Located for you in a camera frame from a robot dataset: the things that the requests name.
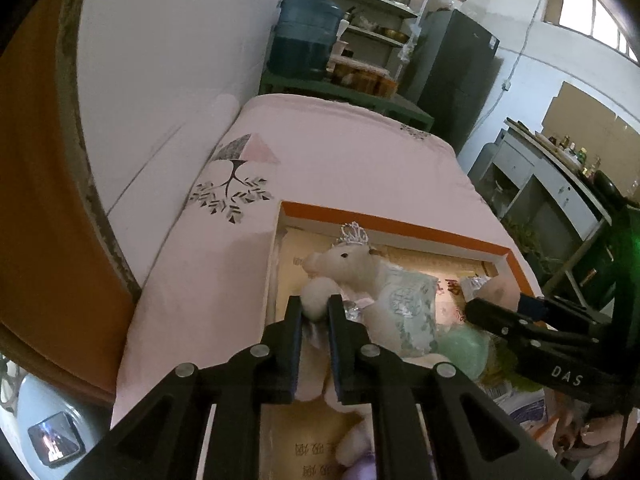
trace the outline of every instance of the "dark gray refrigerator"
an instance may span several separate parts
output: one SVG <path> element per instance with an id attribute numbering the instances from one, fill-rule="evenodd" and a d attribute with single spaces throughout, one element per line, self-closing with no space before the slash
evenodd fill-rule
<path id="1" fill-rule="evenodd" d="M 434 118 L 431 133 L 460 152 L 486 96 L 499 40 L 459 10 L 439 10 L 422 34 L 398 93 Z"/>

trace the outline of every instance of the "metal screw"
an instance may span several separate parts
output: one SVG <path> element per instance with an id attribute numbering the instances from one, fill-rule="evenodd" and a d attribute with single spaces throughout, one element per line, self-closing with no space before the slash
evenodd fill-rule
<path id="1" fill-rule="evenodd" d="M 365 357 L 378 357 L 380 355 L 380 348 L 376 345 L 362 345 L 360 353 Z"/>
<path id="2" fill-rule="evenodd" d="M 249 350 L 249 352 L 251 352 L 251 355 L 254 357 L 266 357 L 267 355 L 269 355 L 270 351 L 271 349 L 267 345 L 263 344 L 253 345 L 251 347 L 251 350 Z"/>
<path id="3" fill-rule="evenodd" d="M 196 371 L 196 367 L 191 363 L 182 363 L 175 367 L 175 374 L 178 377 L 189 377 Z"/>
<path id="4" fill-rule="evenodd" d="M 456 367 L 450 363 L 440 363 L 436 365 L 436 371 L 440 377 L 449 379 L 456 374 Z"/>

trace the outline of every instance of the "phone screen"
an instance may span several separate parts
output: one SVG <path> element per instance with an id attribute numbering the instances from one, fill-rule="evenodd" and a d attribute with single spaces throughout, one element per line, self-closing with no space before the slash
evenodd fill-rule
<path id="1" fill-rule="evenodd" d="M 27 432 L 38 458 L 46 466 L 54 467 L 67 462 L 82 451 L 82 441 L 64 412 L 31 426 Z"/>

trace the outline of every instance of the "window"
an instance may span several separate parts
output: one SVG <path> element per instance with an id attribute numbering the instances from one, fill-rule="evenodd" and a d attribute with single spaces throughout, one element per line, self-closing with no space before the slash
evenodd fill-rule
<path id="1" fill-rule="evenodd" d="M 549 0 L 545 21 L 591 36 L 638 62 L 616 22 L 598 0 Z"/>

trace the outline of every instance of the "pink tablecloth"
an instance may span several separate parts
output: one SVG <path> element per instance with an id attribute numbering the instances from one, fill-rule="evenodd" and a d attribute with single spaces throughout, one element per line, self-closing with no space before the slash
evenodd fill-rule
<path id="1" fill-rule="evenodd" d="M 348 104 L 259 96 L 202 170 L 151 271 L 129 328 L 113 424 L 175 365 L 225 362 L 260 339 L 278 200 L 510 247 L 540 295 L 446 142 Z"/>

